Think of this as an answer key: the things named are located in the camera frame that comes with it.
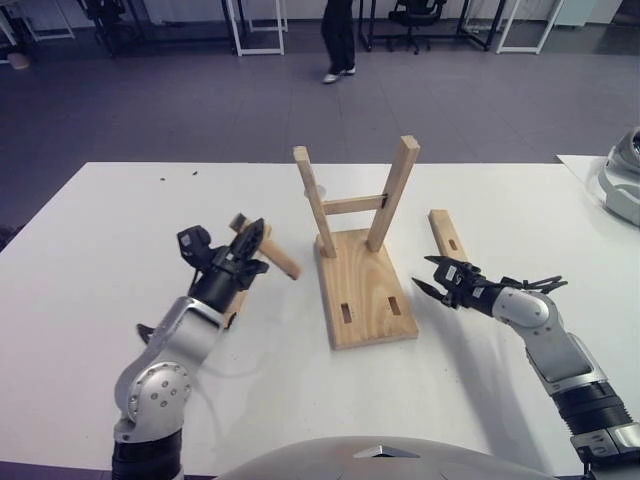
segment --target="rectangular slot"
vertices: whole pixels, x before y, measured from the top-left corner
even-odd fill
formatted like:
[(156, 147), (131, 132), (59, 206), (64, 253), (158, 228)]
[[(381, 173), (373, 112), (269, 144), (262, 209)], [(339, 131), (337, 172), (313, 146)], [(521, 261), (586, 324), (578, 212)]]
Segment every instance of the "rectangular slot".
[(398, 301), (396, 297), (389, 297), (389, 306), (391, 307), (391, 311), (395, 316), (402, 315), (400, 312), (400, 307), (398, 306)]
[(349, 311), (349, 304), (343, 303), (340, 305), (342, 309), (342, 321), (346, 324), (351, 323), (351, 312)]

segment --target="wall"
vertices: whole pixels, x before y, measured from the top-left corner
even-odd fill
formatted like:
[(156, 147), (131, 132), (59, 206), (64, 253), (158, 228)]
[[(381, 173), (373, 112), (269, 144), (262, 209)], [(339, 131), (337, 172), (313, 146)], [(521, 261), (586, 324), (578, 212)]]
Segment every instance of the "wall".
[[(76, 0), (59, 0), (69, 21), (74, 27), (91, 26)], [(218, 0), (144, 0), (152, 11), (159, 12), (158, 20), (171, 21), (206, 21), (222, 19), (222, 10)], [(460, 14), (464, 0), (449, 0), (445, 5), (445, 18), (457, 17)], [(507, 2), (506, 14), (510, 12), (515, 0)], [(622, 0), (598, 0), (589, 18), (590, 22), (610, 23)], [(544, 20), (554, 3), (554, 0), (523, 0), (518, 9), (518, 18), (527, 20)], [(250, 9), (256, 18), (268, 18), (274, 14), (272, 0), (244, 0), (243, 4)], [(359, 0), (354, 0), (354, 13), (357, 12)], [(393, 8), (395, 0), (378, 0), (377, 14), (384, 17)], [(324, 10), (325, 0), (288, 0), (289, 18), (320, 18)], [(370, 0), (365, 0), (365, 8)], [(474, 0), (472, 3), (473, 17), (493, 17), (497, 0)], [(55, 5), (50, 0), (23, 0), (23, 8), (32, 19), (37, 29), (61, 28)]]

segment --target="gray floor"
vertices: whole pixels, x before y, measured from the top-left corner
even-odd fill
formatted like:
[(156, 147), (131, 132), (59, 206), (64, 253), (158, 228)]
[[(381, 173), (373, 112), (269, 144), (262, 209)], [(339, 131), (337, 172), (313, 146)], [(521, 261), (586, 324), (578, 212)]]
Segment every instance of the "gray floor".
[(0, 66), (0, 224), (28, 221), (90, 161), (290, 162), (305, 144), (318, 163), (388, 162), (402, 134), (422, 162), (603, 154), (640, 122), (638, 31), (619, 32), (554, 32), (540, 56), (380, 45), (333, 86), (319, 83), (317, 24), (293, 24), (284, 57), (208, 45), (109, 60), (90, 35), (43, 44), (30, 69)]

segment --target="white sneaker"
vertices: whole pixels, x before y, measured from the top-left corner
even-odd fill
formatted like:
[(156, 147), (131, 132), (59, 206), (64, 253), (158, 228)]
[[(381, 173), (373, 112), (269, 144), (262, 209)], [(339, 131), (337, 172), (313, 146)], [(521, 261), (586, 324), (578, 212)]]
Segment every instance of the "white sneaker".
[(333, 73), (327, 73), (322, 79), (322, 83), (329, 85), (331, 83), (336, 83), (338, 80), (340, 80), (340, 74), (334, 75)]

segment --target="black cable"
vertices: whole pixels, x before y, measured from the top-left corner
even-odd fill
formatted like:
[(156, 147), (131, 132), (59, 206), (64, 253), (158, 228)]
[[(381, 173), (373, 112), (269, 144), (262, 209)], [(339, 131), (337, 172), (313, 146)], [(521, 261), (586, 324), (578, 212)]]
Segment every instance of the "black cable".
[(199, 273), (200, 273), (200, 270), (196, 268), (196, 271), (193, 272), (193, 278), (191, 279), (191, 285), (189, 285), (189, 290), (191, 290), (191, 287), (193, 287), (196, 284), (196, 280), (198, 279)]
[(536, 282), (529, 282), (528, 280), (517, 281), (507, 277), (504, 277), (500, 282), (493, 283), (488, 280), (479, 280), (473, 284), (474, 287), (484, 288), (504, 288), (511, 287), (519, 290), (539, 290), (541, 293), (547, 294), (553, 290), (568, 285), (569, 282), (562, 280), (561, 275), (555, 277), (545, 278)]

